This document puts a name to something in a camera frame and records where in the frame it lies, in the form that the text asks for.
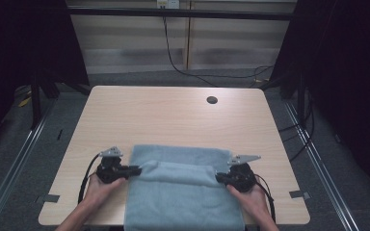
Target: wooden table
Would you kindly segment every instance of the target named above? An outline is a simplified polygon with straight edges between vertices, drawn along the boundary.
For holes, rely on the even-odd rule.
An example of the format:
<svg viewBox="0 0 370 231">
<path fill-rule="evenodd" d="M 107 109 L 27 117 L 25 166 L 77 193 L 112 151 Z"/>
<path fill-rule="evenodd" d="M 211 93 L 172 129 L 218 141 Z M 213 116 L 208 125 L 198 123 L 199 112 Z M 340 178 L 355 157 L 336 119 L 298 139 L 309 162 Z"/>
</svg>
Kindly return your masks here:
<svg viewBox="0 0 370 231">
<path fill-rule="evenodd" d="M 209 96 L 218 99 L 207 102 Z M 60 224 L 75 208 L 82 178 L 95 154 L 113 145 L 128 164 L 135 144 L 228 149 L 261 155 L 253 171 L 269 184 L 278 224 L 305 224 L 309 214 L 263 91 L 171 87 L 95 87 L 80 117 L 40 213 L 43 225 Z M 98 166 L 100 158 L 92 166 Z M 127 185 L 115 192 L 88 224 L 123 225 Z M 247 224 L 251 219 L 245 216 Z"/>
</svg>

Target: black round hole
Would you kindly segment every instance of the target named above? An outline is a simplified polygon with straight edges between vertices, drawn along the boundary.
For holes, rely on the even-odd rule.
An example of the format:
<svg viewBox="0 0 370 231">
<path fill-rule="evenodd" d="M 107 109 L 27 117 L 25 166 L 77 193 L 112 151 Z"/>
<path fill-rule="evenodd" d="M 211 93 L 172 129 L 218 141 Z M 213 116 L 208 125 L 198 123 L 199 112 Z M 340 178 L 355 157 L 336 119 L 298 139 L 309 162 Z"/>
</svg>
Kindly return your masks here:
<svg viewBox="0 0 370 231">
<path fill-rule="evenodd" d="M 209 96 L 209 97 L 206 99 L 206 101 L 208 101 L 208 103 L 210 103 L 210 104 L 216 104 L 216 103 L 218 103 L 218 98 L 217 98 L 217 97 L 215 97 L 215 96 Z"/>
</svg>

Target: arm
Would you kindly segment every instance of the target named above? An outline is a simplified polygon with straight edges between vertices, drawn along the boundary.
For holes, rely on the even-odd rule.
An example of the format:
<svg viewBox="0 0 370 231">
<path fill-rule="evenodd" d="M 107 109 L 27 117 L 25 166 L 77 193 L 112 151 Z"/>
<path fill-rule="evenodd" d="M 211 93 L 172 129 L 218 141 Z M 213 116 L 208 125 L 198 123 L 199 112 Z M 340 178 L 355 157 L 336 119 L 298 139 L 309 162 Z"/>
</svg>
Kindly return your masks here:
<svg viewBox="0 0 370 231">
<path fill-rule="evenodd" d="M 231 185 L 226 187 L 239 200 L 243 209 L 256 221 L 263 231 L 278 230 L 267 208 L 265 193 L 259 186 L 255 185 L 250 192 L 245 193 L 237 191 Z"/>
<path fill-rule="evenodd" d="M 104 184 L 96 174 L 92 174 L 83 201 L 77 205 L 56 230 L 79 230 L 90 215 L 95 213 L 107 200 L 111 192 L 124 182 L 125 179 L 120 178 L 111 184 Z"/>
</svg>

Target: folded towel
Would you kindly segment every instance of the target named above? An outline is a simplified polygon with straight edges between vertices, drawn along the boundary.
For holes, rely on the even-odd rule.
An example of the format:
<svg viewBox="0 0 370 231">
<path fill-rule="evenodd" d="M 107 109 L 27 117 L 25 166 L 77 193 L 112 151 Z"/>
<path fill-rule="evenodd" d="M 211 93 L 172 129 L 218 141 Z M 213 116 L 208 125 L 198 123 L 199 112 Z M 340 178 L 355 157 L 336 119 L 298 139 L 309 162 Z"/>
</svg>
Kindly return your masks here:
<svg viewBox="0 0 370 231">
<path fill-rule="evenodd" d="M 124 230 L 242 231 L 237 200 L 215 173 L 227 172 L 230 152 L 216 148 L 136 145 L 129 180 Z"/>
</svg>

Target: wall socket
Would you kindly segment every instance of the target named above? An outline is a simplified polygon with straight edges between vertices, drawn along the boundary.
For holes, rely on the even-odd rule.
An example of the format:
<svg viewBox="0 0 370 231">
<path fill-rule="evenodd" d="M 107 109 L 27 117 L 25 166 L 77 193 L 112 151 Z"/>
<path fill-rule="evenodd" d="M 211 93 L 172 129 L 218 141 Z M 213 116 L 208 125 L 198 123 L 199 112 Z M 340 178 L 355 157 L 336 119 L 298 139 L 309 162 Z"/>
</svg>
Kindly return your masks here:
<svg viewBox="0 0 370 231">
<path fill-rule="evenodd" d="M 157 9 L 179 9 L 179 0 L 157 0 Z"/>
</svg>

